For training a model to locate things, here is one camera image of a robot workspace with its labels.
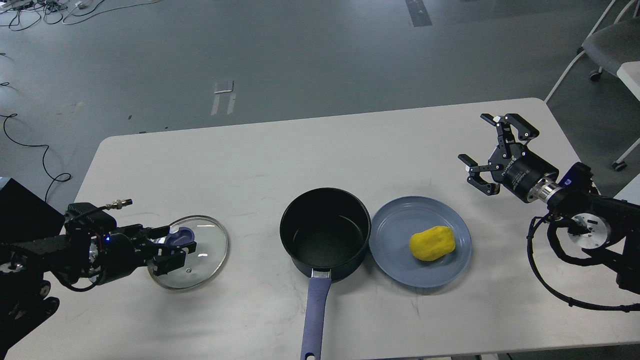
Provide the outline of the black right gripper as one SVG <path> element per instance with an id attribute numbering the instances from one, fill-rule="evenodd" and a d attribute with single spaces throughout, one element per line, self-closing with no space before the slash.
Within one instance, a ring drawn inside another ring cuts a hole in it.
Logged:
<path id="1" fill-rule="evenodd" d="M 457 155 L 467 168 L 467 183 L 487 196 L 499 194 L 502 185 L 519 200 L 532 203 L 535 197 L 531 191 L 535 185 L 542 178 L 555 181 L 559 176 L 555 166 L 524 149 L 530 141 L 540 136 L 540 131 L 517 113 L 493 116 L 483 112 L 480 118 L 496 128 L 497 146 L 493 151 L 493 164 L 479 165 L 466 153 Z M 487 182 L 481 173 L 493 173 L 496 183 Z"/>

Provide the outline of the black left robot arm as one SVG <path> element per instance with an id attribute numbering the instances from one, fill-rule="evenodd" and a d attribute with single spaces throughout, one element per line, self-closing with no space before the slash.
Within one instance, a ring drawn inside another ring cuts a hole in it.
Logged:
<path id="1" fill-rule="evenodd" d="M 62 226 L 64 234 L 2 242 L 2 359 L 60 307 L 60 299 L 50 296 L 46 273 L 66 289 L 83 293 L 130 276 L 144 266 L 156 276 L 185 266 L 187 256 L 197 250 L 193 231 L 180 227 L 172 232 L 168 225 L 119 227 L 108 211 L 131 204 L 131 199 L 103 206 L 71 203 Z"/>

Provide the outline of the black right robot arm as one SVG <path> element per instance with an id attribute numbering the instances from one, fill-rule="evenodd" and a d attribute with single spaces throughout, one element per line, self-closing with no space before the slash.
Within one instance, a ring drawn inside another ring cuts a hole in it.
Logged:
<path id="1" fill-rule="evenodd" d="M 458 158 L 467 167 L 467 182 L 487 196 L 505 188 L 528 204 L 537 200 L 547 214 L 531 219 L 526 234 L 526 257 L 537 280 L 554 297 L 586 310 L 637 312 L 637 303 L 600 305 L 576 300 L 549 285 L 534 258 L 537 229 L 547 225 L 551 250 L 566 264 L 579 267 L 603 265 L 615 272 L 619 289 L 639 293 L 639 206 L 600 194 L 593 173 L 576 162 L 563 178 L 558 169 L 528 148 L 540 133 L 517 113 L 482 120 L 496 130 L 497 144 L 487 164 L 480 165 L 465 153 Z"/>

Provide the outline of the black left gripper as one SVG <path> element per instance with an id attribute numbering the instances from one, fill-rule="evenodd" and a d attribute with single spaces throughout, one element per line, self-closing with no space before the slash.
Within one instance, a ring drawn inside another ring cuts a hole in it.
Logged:
<path id="1" fill-rule="evenodd" d="M 103 242 L 103 250 L 97 262 L 99 269 L 90 278 L 93 285 L 101 286 L 130 276 L 136 269 L 146 267 L 151 259 L 151 274 L 164 276 L 185 266 L 186 256 L 194 253 L 197 242 L 186 244 L 159 244 L 150 256 L 151 240 L 162 239 L 170 232 L 170 226 L 144 227 L 137 225 L 133 234 L 112 233 Z"/>

